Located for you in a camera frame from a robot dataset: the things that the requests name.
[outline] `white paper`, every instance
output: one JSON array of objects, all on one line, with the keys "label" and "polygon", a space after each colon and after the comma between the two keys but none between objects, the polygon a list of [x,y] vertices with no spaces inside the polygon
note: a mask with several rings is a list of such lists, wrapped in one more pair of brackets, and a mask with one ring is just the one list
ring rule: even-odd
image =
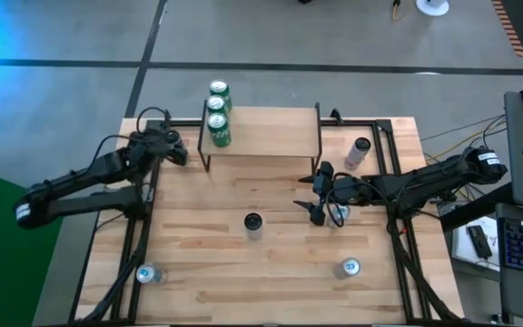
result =
[{"label": "white paper", "polygon": [[[491,256],[487,260],[479,258],[476,254],[476,249],[473,247],[473,242],[468,232],[468,227],[470,226],[481,226],[483,233],[486,234],[486,240],[491,250]],[[489,217],[481,217],[453,231],[451,256],[461,261],[477,264],[499,272],[498,222]]]}]

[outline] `desk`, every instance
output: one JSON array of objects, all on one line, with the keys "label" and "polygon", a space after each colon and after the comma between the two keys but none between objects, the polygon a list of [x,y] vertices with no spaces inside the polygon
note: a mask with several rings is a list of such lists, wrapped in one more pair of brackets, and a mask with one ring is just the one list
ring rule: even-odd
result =
[{"label": "desk", "polygon": [[[390,119],[402,170],[423,166],[415,120]],[[129,134],[134,123],[123,120],[120,134]],[[147,262],[168,271],[169,281],[142,286],[136,323],[405,322],[383,207],[352,207],[339,230],[313,226],[309,214],[292,203],[317,199],[310,184],[297,182],[308,174],[307,160],[214,157],[206,173],[196,150],[199,128],[175,129],[191,158],[185,167],[168,162],[161,167],[146,254]],[[372,138],[370,129],[322,127],[322,160],[345,172],[343,158],[360,136]],[[379,173],[374,151],[353,173]],[[243,217],[251,212],[264,220],[257,242],[249,241],[243,228]],[[116,214],[102,212],[99,222]],[[413,222],[425,277],[448,307],[463,316],[440,222],[427,216]],[[89,313],[112,284],[125,226],[125,219],[117,220],[96,233],[76,318]],[[350,256],[361,262],[360,274],[334,279],[332,265]],[[419,312],[414,282],[409,281]],[[124,289],[123,308],[128,308],[130,289]]]}]

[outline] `green wall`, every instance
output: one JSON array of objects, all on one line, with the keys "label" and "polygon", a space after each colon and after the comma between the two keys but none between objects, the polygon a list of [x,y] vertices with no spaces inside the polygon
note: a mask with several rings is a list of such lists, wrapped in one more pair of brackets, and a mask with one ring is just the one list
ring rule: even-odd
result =
[{"label": "green wall", "polygon": [[13,206],[24,189],[0,179],[0,326],[32,326],[62,219],[25,231]]}]

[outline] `white object on floor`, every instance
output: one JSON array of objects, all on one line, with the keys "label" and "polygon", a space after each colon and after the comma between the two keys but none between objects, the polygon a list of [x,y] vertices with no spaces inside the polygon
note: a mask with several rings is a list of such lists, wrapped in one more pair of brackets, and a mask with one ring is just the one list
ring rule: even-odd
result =
[{"label": "white object on floor", "polygon": [[417,8],[425,15],[443,16],[449,11],[447,0],[417,0]]},{"label": "white object on floor", "polygon": [[[470,226],[481,226],[483,233],[486,234],[489,249],[491,250],[491,256],[487,259],[488,263],[476,254],[476,249],[473,247],[471,237],[469,237],[468,227]],[[451,250],[451,256],[455,259],[499,272],[498,222],[489,217],[481,217],[465,226],[459,227],[453,231]]]}]

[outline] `wooden shelf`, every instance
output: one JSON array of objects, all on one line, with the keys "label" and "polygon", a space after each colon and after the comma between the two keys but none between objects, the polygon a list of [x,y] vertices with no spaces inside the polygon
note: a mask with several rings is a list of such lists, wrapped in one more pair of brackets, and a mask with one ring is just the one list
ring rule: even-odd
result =
[{"label": "wooden shelf", "polygon": [[[209,115],[205,115],[206,124]],[[315,108],[233,107],[232,143],[213,144],[205,125],[201,152],[205,155],[317,157],[320,117]]]}]

